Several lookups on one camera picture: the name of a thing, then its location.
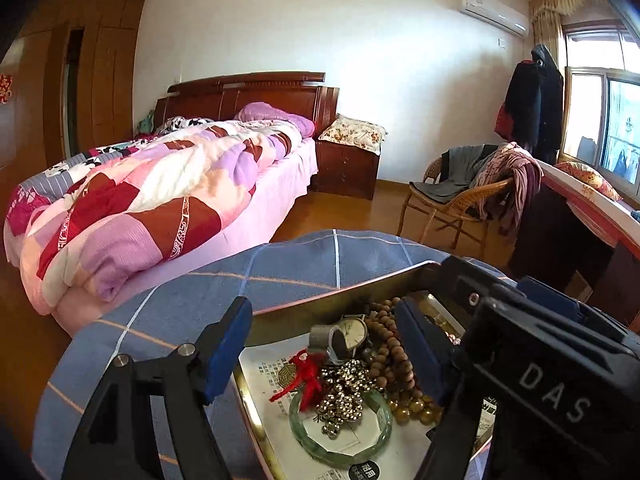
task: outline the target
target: blue checkered blanket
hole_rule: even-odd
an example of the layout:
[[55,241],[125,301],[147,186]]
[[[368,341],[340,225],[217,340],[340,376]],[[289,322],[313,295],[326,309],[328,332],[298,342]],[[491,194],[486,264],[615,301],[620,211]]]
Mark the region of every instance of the blue checkered blanket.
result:
[[[142,292],[80,331],[60,359],[36,418],[36,468],[48,480],[62,476],[83,409],[116,354],[127,353],[136,361],[167,355],[219,321],[236,296],[249,298],[255,310],[262,310],[447,256],[388,234],[320,231],[255,247]],[[162,400],[152,399],[152,409],[165,477],[180,479]],[[206,413],[233,476],[264,478],[230,386]]]

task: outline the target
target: wooden nightstand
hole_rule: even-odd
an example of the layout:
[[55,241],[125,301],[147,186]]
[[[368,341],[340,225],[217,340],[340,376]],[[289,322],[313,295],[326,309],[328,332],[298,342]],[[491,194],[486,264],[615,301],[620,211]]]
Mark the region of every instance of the wooden nightstand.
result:
[[318,174],[311,190],[373,199],[380,157],[354,146],[316,141]]

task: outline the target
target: watch face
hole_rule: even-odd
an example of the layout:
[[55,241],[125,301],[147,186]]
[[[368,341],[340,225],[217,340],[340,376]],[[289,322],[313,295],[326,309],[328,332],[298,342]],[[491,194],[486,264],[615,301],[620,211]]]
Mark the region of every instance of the watch face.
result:
[[349,350],[361,345],[367,337],[367,326],[361,319],[356,317],[342,318],[336,325],[344,334]]

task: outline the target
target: black coat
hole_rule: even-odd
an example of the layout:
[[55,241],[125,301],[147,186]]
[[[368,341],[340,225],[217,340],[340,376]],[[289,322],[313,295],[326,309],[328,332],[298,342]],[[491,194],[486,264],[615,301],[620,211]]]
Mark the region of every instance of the black coat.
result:
[[513,119],[511,140],[555,164],[562,140],[564,81],[545,45],[537,45],[531,55],[533,62],[518,63],[504,101]]

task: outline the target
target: pink clothing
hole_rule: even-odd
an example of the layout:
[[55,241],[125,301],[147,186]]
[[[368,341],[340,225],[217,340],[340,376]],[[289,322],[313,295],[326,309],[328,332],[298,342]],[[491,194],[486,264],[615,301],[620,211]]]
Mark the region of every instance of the pink clothing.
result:
[[[534,178],[527,178],[526,165],[534,167]],[[487,163],[474,180],[473,187],[495,184],[505,178],[513,176],[514,200],[513,206],[504,216],[502,224],[510,232],[517,231],[526,202],[527,195],[532,195],[540,190],[542,180],[542,168],[538,161],[527,151],[510,142],[498,148],[491,160]],[[478,202],[480,218],[487,218],[487,199],[481,198]]]

